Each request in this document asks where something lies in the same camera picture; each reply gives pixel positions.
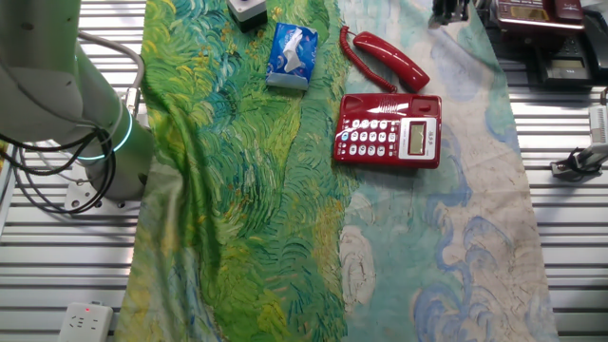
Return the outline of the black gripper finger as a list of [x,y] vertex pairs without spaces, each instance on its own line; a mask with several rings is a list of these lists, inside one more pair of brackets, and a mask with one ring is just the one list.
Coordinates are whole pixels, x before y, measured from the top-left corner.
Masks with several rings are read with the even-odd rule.
[[431,10],[428,26],[430,28],[445,26],[451,18],[451,0],[433,0]]
[[450,0],[451,22],[466,22],[469,19],[470,0]]

